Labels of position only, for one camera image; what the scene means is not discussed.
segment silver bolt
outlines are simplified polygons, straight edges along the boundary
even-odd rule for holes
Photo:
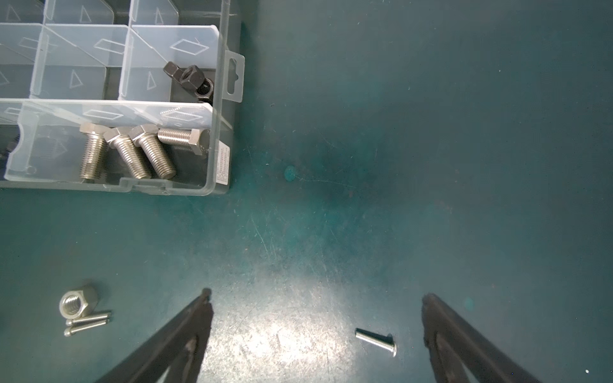
[[[208,144],[206,148],[203,148],[203,145],[200,142],[201,135],[202,130],[200,129],[187,130],[163,127],[158,131],[158,139],[160,142],[168,145],[190,148],[194,154],[198,156],[203,155],[208,149]]]
[[[67,329],[64,330],[64,336],[71,336],[74,333],[78,333],[78,332],[83,331],[83,330],[89,330],[90,328],[104,326],[108,322],[109,322],[109,320],[105,319],[105,320],[99,320],[97,322],[88,323],[86,325],[71,326],[71,327],[68,327]]]
[[[88,323],[88,322],[93,322],[95,320],[108,319],[110,316],[111,316],[111,312],[109,311],[107,313],[92,314],[88,316],[83,316],[81,318],[66,319],[66,325],[72,326],[72,325],[79,324],[79,323]]]
[[[87,135],[80,177],[86,180],[97,180],[100,178],[100,169],[107,149],[104,134],[110,131],[110,128],[93,123],[84,123],[81,124],[79,131]]]
[[[370,344],[374,344],[375,346],[379,346],[383,349],[386,349],[392,353],[392,357],[396,356],[396,352],[398,351],[398,347],[396,346],[396,342],[392,341],[391,343],[382,341],[373,336],[367,335],[362,331],[356,329],[356,338],[366,341]]]
[[[138,149],[134,146],[134,142],[130,139],[129,126],[114,127],[104,134],[104,139],[109,143],[109,146],[119,151],[119,155],[123,162],[128,165],[130,174],[134,178],[151,178],[151,173],[145,166],[145,161],[141,157]]]
[[[177,171],[158,140],[158,130],[154,124],[138,125],[130,131],[130,138],[136,146],[143,148],[158,177],[168,180]]]

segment green table surface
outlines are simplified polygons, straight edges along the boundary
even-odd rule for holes
[[[613,379],[610,1],[242,12],[228,194],[0,191],[0,380],[92,382],[204,287],[202,382],[433,382],[427,292],[543,381]],[[113,321],[65,338],[83,282]]]

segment barcode sticker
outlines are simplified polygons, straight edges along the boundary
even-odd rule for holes
[[[230,147],[219,141],[217,150],[217,175],[215,182],[222,185],[228,185],[228,177],[230,174]]]

